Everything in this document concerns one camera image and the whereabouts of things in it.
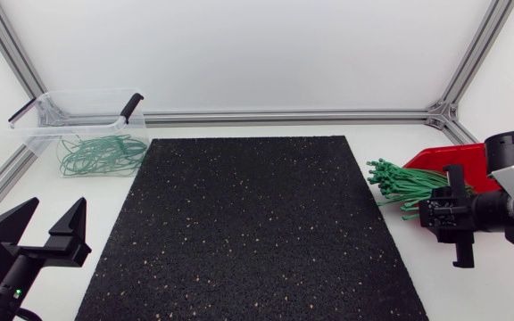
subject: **red container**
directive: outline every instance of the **red container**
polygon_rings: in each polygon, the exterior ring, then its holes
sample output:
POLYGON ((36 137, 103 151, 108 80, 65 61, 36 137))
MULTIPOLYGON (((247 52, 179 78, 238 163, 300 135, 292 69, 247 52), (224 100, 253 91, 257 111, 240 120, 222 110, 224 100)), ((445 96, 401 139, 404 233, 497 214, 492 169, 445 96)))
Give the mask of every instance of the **red container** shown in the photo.
POLYGON ((443 171, 444 166, 450 164, 463 165, 465 182, 472 185, 476 193, 501 189, 494 180, 487 177, 485 146, 483 143, 427 148, 404 167, 443 171))

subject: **robotic arm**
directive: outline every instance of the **robotic arm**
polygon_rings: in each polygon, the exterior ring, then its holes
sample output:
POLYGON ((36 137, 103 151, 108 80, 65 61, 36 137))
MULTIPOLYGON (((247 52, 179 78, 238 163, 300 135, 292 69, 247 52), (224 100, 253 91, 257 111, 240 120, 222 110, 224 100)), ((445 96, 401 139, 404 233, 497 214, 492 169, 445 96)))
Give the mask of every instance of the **robotic arm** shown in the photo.
POLYGON ((81 267, 90 253, 85 243, 87 201, 79 199, 49 230, 45 246, 19 246, 23 231, 38 206, 29 201, 0 216, 0 321, 15 316, 41 320, 21 308, 23 299, 43 267, 81 267))
POLYGON ((428 200, 419 203, 421 226, 439 243, 455 243, 458 268, 473 268, 473 234, 476 231, 504 232, 514 244, 514 131, 485 140, 487 175, 500 191, 468 195, 463 168, 448 165, 449 186, 436 188, 428 200))

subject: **aluminum frame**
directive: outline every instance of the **aluminum frame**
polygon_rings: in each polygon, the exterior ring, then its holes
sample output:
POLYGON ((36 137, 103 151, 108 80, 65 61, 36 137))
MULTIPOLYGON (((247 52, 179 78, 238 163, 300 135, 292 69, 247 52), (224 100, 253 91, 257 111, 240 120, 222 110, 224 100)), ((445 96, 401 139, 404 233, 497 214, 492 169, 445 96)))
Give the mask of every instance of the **aluminum frame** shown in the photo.
MULTIPOLYGON (((264 126, 310 124, 426 124, 442 130, 455 144, 476 143, 477 139, 459 123, 459 101, 499 35, 514 6, 514 0, 493 0, 456 69, 449 86, 437 103, 422 110, 344 110, 270 112, 150 112, 146 125, 157 127, 264 126)), ((30 98, 46 92, 13 32, 0 5, 0 51, 30 98)), ((0 168, 0 201, 37 157, 23 145, 0 168)))

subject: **black cable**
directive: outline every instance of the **black cable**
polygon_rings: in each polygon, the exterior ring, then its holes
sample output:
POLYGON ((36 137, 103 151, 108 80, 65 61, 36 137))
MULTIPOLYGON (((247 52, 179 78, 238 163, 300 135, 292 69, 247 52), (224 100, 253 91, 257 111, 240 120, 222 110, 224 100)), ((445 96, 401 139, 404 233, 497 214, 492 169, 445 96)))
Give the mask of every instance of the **black cable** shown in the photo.
POLYGON ((17 317, 20 317, 23 320, 27 321, 43 321, 43 319, 36 315, 34 312, 31 312, 24 308, 19 308, 19 310, 17 311, 17 317))

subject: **black bin handle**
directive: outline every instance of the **black bin handle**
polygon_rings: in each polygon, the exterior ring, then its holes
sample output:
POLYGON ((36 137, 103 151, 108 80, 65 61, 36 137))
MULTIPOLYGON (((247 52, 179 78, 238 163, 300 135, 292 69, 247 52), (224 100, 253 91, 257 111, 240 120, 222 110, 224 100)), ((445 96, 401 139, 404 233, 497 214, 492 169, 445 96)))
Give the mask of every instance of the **black bin handle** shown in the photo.
POLYGON ((130 100, 128 101, 126 106, 124 106, 124 109, 122 110, 120 115, 126 118, 127 124, 129 123, 130 115, 132 115, 132 112, 134 112, 136 106, 138 106, 138 103, 140 103, 140 101, 143 99, 144 97, 141 94, 135 93, 132 95, 132 97, 130 97, 130 100))

